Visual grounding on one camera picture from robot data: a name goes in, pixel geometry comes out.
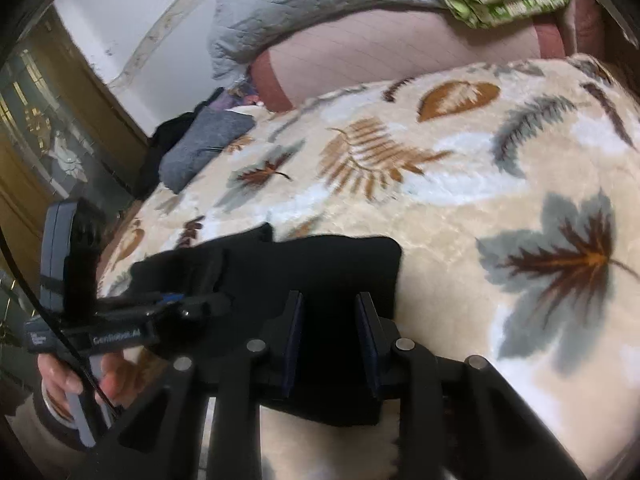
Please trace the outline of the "wooden glass door cabinet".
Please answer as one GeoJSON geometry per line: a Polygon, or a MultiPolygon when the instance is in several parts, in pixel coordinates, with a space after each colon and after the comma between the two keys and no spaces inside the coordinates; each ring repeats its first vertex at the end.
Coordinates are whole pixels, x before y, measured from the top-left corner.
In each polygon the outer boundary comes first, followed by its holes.
{"type": "Polygon", "coordinates": [[[1,66],[1,229],[31,288],[48,207],[85,197],[117,230],[147,151],[146,135],[48,9],[1,66]]]}

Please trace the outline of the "black pants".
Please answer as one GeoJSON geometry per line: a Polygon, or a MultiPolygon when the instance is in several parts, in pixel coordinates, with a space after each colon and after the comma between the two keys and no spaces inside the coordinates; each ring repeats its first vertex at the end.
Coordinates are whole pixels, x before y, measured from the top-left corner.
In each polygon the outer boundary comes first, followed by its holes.
{"type": "Polygon", "coordinates": [[[400,245],[387,236],[285,242],[272,236],[264,223],[135,263],[131,296],[223,294],[230,301],[219,318],[177,315],[160,329],[152,351],[165,360],[179,354],[222,358],[284,315],[288,296],[298,292],[302,298],[276,373],[280,385],[267,388],[265,404],[334,427],[376,425],[383,402],[358,297],[366,292],[379,318],[394,317],[400,245]]]}

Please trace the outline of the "colourful small package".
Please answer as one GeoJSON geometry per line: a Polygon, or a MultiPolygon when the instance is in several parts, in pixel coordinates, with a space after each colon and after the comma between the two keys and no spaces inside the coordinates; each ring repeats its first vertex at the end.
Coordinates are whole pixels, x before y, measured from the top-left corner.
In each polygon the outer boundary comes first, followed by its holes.
{"type": "Polygon", "coordinates": [[[261,102],[253,81],[247,79],[233,88],[216,90],[208,107],[212,110],[231,110],[238,106],[259,105],[261,102]]]}

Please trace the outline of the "pink bed headboard cushion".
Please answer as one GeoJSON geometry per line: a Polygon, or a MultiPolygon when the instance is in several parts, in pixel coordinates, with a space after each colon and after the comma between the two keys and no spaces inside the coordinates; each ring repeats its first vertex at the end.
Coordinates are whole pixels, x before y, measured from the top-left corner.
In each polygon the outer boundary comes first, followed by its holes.
{"type": "Polygon", "coordinates": [[[285,112],[355,84],[478,62],[603,52],[604,23],[596,0],[570,0],[562,10],[491,29],[469,28],[448,12],[378,9],[296,32],[258,55],[250,76],[265,106],[285,112]]]}

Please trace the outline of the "leaf pattern fleece blanket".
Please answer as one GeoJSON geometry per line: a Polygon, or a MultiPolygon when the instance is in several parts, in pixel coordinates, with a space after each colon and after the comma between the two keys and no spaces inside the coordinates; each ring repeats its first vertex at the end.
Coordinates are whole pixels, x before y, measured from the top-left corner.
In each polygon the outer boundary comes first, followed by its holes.
{"type": "Polygon", "coordinates": [[[99,281],[269,223],[277,240],[386,235],[396,322],[480,354],[590,479],[639,461],[639,99],[585,55],[360,84],[255,127],[181,192],[161,186],[99,281]]]}

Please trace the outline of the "black clothes pile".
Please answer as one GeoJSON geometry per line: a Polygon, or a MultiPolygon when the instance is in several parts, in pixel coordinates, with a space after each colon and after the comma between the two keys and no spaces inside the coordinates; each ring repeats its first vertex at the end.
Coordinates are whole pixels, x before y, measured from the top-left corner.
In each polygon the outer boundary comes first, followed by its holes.
{"type": "Polygon", "coordinates": [[[154,131],[150,140],[148,152],[138,172],[132,196],[136,200],[146,200],[160,183],[160,161],[184,136],[193,124],[198,113],[209,104],[212,104],[224,88],[217,88],[206,100],[198,103],[193,110],[185,112],[177,117],[160,124],[154,131]]]}

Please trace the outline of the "folded grey jeans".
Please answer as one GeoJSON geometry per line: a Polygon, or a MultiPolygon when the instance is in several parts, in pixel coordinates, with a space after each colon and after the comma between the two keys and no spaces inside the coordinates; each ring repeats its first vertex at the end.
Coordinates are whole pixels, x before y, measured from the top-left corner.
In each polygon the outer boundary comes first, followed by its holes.
{"type": "Polygon", "coordinates": [[[213,158],[254,127],[252,115],[203,108],[160,161],[160,182],[171,192],[181,192],[213,158]]]}

